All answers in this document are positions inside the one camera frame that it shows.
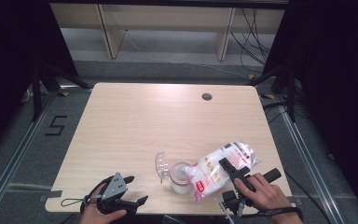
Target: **human hand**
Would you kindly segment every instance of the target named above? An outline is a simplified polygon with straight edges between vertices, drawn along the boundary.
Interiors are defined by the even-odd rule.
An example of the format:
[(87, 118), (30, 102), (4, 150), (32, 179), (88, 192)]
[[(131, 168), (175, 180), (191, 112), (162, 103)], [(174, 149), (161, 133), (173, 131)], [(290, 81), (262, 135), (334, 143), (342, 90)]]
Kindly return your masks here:
[[(97, 188), (93, 194), (99, 194), (105, 184)], [(127, 214), (126, 210), (118, 210), (111, 214), (103, 214), (97, 208), (97, 200), (90, 199), (89, 204), (85, 206), (83, 215), (80, 219), (80, 224), (108, 224), (116, 219), (124, 217)]]
[[(234, 180), (237, 189), (255, 204), (257, 209), (275, 209), (291, 207), (289, 200), (284, 196), (277, 185), (270, 185), (264, 176), (255, 174), (248, 177), (249, 183), (255, 188), (255, 192), (249, 190), (240, 179)], [(285, 213), (270, 218), (273, 223), (302, 223), (296, 213)]]

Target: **round hole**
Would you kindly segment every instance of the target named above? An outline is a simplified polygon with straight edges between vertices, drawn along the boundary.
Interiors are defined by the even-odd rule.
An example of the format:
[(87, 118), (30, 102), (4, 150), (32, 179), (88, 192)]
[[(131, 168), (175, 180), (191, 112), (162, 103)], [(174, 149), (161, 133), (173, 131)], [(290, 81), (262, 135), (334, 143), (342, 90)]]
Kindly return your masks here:
[(210, 93), (203, 93), (202, 99), (204, 99), (206, 101), (210, 101), (210, 100), (212, 100), (212, 95)]

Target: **plastic bag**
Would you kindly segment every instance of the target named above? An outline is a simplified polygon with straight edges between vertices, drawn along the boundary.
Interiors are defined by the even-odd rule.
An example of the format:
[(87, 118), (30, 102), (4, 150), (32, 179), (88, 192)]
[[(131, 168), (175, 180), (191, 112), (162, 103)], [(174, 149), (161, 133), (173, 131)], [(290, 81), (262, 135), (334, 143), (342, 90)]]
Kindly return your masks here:
[(185, 168), (187, 183), (193, 190), (196, 202), (221, 189), (229, 182), (229, 176), (221, 167), (219, 161), (228, 161), (240, 170), (247, 166), (249, 169), (256, 164), (254, 151), (249, 145), (238, 141), (220, 147), (216, 151), (199, 159), (199, 161)]

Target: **wooden table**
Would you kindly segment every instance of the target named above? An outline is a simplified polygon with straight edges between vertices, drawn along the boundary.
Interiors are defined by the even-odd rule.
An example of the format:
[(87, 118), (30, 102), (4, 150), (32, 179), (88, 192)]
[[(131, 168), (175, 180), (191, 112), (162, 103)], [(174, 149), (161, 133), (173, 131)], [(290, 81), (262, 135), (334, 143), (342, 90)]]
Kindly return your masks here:
[[(212, 100), (202, 99), (209, 93)], [(99, 83), (95, 85), (77, 126), (52, 190), (49, 212), (78, 212), (79, 203), (60, 206), (63, 199), (83, 198), (110, 175), (134, 175), (123, 199), (135, 202), (148, 195), (138, 214), (223, 215), (214, 199), (232, 184), (195, 203), (191, 194), (179, 195), (171, 180), (160, 184), (155, 156), (165, 151), (169, 165), (195, 163), (228, 142), (243, 140), (260, 160), (251, 174), (278, 168), (274, 183), (286, 196), (282, 164), (254, 87), (182, 84)], [(247, 209), (246, 213), (255, 210)]]

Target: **red printed label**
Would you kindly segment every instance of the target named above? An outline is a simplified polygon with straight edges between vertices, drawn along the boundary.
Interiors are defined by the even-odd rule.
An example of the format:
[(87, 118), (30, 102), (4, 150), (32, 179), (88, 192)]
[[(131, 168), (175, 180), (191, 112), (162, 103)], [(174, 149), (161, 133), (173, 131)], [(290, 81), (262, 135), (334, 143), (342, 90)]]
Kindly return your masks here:
[(201, 181), (197, 182), (197, 189), (199, 190), (199, 192), (203, 192), (205, 190)]

